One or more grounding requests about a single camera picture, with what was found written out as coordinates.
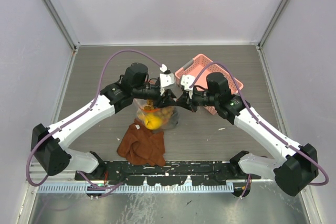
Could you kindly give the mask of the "clear zip top bag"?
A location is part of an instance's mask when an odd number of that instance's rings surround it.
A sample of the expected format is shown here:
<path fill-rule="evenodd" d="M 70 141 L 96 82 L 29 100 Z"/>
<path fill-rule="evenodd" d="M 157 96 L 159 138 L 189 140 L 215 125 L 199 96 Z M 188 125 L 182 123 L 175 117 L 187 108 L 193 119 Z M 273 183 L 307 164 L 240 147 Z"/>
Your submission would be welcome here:
<path fill-rule="evenodd" d="M 138 120 L 149 130 L 167 130 L 177 126 L 179 113 L 176 107 L 156 108 L 153 100 L 134 99 Z"/>

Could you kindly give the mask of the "brown longan bunch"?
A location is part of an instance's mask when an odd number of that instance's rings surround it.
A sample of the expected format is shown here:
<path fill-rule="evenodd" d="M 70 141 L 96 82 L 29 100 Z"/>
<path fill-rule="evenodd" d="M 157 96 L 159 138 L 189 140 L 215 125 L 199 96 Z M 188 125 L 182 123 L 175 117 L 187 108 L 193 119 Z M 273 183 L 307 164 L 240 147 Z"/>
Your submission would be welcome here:
<path fill-rule="evenodd" d="M 155 108 L 152 100 L 146 100 L 143 107 L 143 111 L 146 114 L 155 114 L 162 119 L 162 124 L 166 124 L 174 114 L 174 108 L 172 106 L 166 108 Z"/>

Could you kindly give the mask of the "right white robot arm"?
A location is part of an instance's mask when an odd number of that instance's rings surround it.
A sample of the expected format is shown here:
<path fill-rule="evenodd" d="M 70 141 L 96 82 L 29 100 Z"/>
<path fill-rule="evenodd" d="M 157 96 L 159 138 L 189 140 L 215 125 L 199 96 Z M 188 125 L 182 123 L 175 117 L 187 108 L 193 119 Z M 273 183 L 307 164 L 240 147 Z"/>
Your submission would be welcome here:
<path fill-rule="evenodd" d="M 192 75 L 180 77 L 179 86 L 186 104 L 192 109 L 214 107 L 221 118 L 252 136 L 272 156 L 266 158 L 248 151 L 239 152 L 230 159 L 233 177 L 258 175 L 275 181 L 287 195 L 296 196 L 318 176 L 316 149 L 310 144 L 300 145 L 265 121 L 241 96 L 232 93 L 221 72 L 207 75 L 205 90 L 192 86 L 194 81 Z"/>

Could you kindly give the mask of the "yellow apple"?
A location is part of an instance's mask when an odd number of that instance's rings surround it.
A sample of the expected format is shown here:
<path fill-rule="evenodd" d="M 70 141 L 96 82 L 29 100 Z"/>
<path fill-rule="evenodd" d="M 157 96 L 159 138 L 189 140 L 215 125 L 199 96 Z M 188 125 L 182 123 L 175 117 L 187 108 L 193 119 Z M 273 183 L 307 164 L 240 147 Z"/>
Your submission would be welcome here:
<path fill-rule="evenodd" d="M 162 126 L 162 119 L 155 114 L 147 114 L 144 119 L 144 125 L 149 130 L 157 130 Z"/>

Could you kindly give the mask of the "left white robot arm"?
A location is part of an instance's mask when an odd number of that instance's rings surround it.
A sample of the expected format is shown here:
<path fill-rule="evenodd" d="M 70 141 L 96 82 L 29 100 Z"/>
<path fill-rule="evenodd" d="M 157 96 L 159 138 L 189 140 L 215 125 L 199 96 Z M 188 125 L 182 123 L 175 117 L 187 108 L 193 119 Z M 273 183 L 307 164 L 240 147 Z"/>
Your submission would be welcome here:
<path fill-rule="evenodd" d="M 148 68 L 133 63 L 117 82 L 98 91 L 98 95 L 83 108 L 48 127 L 38 124 L 33 128 L 32 152 L 48 176 L 65 169 L 81 171 L 93 180 L 101 179 L 107 169 L 95 152 L 80 152 L 70 145 L 100 121 L 130 106 L 134 99 L 162 102 L 171 95 L 175 76 L 169 70 L 159 75 L 155 84 L 147 82 Z"/>

